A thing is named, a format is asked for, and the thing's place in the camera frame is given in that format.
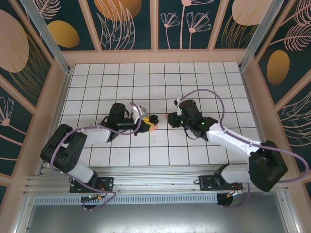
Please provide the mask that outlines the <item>grey metal sheet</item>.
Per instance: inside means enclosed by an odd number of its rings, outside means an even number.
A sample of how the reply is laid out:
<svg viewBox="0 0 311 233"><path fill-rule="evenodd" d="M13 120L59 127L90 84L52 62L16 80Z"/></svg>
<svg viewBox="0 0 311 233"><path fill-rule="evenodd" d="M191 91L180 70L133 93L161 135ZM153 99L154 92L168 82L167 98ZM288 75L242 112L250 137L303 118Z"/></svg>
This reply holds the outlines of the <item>grey metal sheet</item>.
<svg viewBox="0 0 311 233"><path fill-rule="evenodd" d="M215 204L36 206L26 233L288 233L277 207L237 209Z"/></svg>

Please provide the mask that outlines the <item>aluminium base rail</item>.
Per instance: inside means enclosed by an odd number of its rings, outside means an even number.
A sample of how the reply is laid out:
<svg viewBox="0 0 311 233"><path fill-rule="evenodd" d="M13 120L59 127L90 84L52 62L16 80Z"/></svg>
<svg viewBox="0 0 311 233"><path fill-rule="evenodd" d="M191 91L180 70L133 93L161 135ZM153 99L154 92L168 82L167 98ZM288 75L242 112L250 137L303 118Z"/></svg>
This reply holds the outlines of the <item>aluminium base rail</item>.
<svg viewBox="0 0 311 233"><path fill-rule="evenodd" d="M194 166L107 166L96 167L99 177L114 179L113 191L117 194L176 194L198 193L194 181L201 175L212 175L219 165ZM67 195L69 177L48 168L41 175L27 179L26 195Z"/></svg>

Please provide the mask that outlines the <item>aluminium side rail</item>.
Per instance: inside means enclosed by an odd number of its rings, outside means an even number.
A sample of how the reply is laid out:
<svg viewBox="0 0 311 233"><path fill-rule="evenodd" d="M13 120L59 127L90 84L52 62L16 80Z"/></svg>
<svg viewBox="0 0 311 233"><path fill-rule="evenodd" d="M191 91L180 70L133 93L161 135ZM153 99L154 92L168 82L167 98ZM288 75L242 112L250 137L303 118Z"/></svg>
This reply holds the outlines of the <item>aluminium side rail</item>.
<svg viewBox="0 0 311 233"><path fill-rule="evenodd" d="M250 107L254 116L254 122L258 130L259 138L261 141L265 141L266 136L265 133L262 131L263 127L260 122L258 112L256 110L254 98L250 93L250 87L247 83L246 76L242 71L240 72L240 74L243 85L245 87L247 97L249 98L250 101ZM277 201L280 205L281 213L284 218L288 233L304 233L303 226L298 217L298 213L296 211L294 202L290 195L289 188L287 186L277 185L276 187L274 187L273 191L276 193Z"/></svg>
<svg viewBox="0 0 311 233"><path fill-rule="evenodd" d="M18 160L17 208L11 229L7 233L27 232L36 196L36 189L29 188L28 182L32 178L39 177L43 165L40 152L60 121L71 79L72 71L69 74L53 72L52 77L48 78L47 84L43 88L43 94L39 98L38 107L30 125L30 135L26 137L26 146Z"/></svg>

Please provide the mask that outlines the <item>aluminium frame post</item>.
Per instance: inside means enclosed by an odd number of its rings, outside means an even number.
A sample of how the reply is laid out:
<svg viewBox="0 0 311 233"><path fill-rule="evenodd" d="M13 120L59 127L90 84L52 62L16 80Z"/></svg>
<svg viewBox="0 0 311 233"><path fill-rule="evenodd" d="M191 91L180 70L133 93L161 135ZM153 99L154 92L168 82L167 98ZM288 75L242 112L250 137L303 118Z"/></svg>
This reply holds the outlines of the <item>aluminium frame post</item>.
<svg viewBox="0 0 311 233"><path fill-rule="evenodd" d="M30 16L30 19L33 21L35 27L41 33L43 40L46 42L48 48L52 52L54 58L60 65L61 69L66 73L69 74L70 66L66 62L59 46L57 45L53 35L51 34L46 22L41 17L40 13L37 10L37 7L33 3L32 0L20 0L21 4L23 5L24 9Z"/></svg>
<svg viewBox="0 0 311 233"><path fill-rule="evenodd" d="M250 61L252 60L256 50L258 49L260 43L264 40L264 37L268 34L271 25L273 24L276 16L281 11L285 0L272 0L268 5L267 10L257 26L243 57L239 63L240 72L243 73L248 67Z"/></svg>

